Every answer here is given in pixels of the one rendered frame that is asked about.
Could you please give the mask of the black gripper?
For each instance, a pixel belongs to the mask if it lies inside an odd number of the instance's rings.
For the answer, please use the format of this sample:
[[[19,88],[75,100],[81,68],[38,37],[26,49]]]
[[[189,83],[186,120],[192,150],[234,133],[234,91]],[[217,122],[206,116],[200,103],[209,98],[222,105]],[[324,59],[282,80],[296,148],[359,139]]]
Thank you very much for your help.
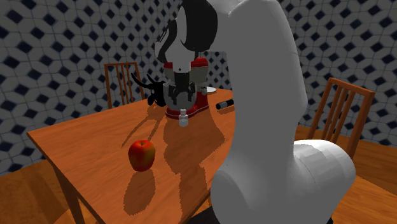
[[[193,95],[196,93],[195,83],[190,82],[189,73],[174,73],[175,85],[169,85],[169,97],[172,99],[173,105],[177,104],[178,91],[186,91],[188,101],[192,101]]]

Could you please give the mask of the black animal figure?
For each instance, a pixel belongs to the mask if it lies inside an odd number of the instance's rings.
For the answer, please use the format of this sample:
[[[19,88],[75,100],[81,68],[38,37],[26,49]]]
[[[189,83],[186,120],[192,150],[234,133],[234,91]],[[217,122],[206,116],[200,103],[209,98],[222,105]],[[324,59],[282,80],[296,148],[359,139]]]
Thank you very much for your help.
[[[148,96],[149,106],[151,106],[153,103],[160,107],[167,105],[164,99],[165,81],[155,81],[150,75],[147,75],[148,79],[150,80],[150,84],[143,84],[133,74],[131,74],[131,77],[140,87],[147,88],[151,91],[151,94]]]

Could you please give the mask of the red and grey stand mixer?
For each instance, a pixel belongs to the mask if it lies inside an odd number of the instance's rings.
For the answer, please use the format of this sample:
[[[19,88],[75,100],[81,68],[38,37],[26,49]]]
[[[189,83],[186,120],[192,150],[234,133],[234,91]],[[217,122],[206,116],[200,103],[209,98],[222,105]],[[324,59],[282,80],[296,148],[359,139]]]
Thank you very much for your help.
[[[188,92],[181,92],[176,96],[174,101],[169,95],[176,89],[175,75],[171,62],[164,64],[164,73],[167,78],[163,84],[164,100],[166,102],[165,115],[172,119],[179,119],[180,110],[185,109],[187,116],[190,118],[196,114],[209,108],[207,100],[207,84],[206,75],[208,72],[208,62],[206,58],[198,57],[191,62],[191,70],[189,72],[189,86],[192,82],[196,92],[192,94],[191,100],[188,100]]]

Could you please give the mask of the black marker pen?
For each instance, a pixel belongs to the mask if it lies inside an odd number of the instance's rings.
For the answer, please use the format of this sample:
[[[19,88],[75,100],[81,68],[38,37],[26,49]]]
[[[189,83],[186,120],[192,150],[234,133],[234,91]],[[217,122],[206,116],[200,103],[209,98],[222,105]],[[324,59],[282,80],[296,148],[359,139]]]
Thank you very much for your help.
[[[227,108],[229,106],[233,106],[233,105],[234,105],[233,99],[229,99],[229,100],[217,103],[216,104],[216,109],[217,110],[221,110],[221,109],[225,109],[225,108]]]

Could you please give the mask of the wooden chair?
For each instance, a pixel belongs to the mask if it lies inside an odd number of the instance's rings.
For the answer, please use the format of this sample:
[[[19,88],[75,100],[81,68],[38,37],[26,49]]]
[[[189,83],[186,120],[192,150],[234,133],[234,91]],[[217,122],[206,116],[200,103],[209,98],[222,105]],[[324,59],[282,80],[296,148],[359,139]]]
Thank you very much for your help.
[[[353,158],[368,116],[368,112],[375,96],[375,92],[372,90],[359,87],[336,78],[329,78],[319,106],[317,107],[312,125],[310,126],[307,138],[312,139],[314,137],[315,131],[317,130],[317,125],[320,121],[321,115],[323,114],[324,107],[326,106],[326,100],[328,99],[330,91],[334,86],[336,86],[337,89],[326,118],[326,123],[321,136],[322,140],[331,141],[333,143],[337,142],[347,114],[351,109],[354,97],[356,95],[362,95],[364,97],[358,116],[354,123],[349,142],[345,148],[347,154]]]
[[[135,100],[132,91],[132,80],[134,80],[136,83],[138,81],[141,81],[137,62],[118,62],[104,64],[106,96],[109,109],[113,107],[113,102],[111,100],[111,74],[109,71],[110,67],[113,67],[116,71],[116,77],[118,80],[122,104],[126,105],[134,102]]]

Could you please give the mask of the red apple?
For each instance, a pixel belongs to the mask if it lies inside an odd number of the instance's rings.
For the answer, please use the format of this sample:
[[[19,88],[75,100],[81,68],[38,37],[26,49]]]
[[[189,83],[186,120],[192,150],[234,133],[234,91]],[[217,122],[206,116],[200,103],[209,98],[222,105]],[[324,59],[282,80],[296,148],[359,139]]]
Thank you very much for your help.
[[[155,160],[155,152],[154,145],[148,140],[135,141],[128,151],[132,168],[137,172],[150,169]]]

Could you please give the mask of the wooden table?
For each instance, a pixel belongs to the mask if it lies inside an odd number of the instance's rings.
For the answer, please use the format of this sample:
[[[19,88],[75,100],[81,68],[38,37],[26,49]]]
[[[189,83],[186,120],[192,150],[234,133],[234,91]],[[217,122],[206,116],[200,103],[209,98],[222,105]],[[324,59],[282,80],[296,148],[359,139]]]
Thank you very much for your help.
[[[232,98],[219,89],[209,109],[180,127],[164,108],[139,101],[30,131],[52,165],[74,224],[186,224],[209,196],[212,178],[232,143],[235,113],[215,104]],[[137,172],[130,146],[155,147],[150,169]]]

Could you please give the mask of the dark robot stand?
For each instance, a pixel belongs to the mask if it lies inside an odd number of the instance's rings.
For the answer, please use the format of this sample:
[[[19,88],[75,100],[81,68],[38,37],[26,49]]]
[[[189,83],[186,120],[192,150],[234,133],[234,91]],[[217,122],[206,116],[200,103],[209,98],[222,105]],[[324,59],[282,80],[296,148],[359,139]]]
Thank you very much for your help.
[[[333,224],[333,220],[328,218],[325,223],[313,223],[311,220],[306,221],[299,216],[284,213],[280,216],[278,214],[257,214],[246,209],[221,214],[215,206],[212,206],[212,208],[193,216],[187,224]]]

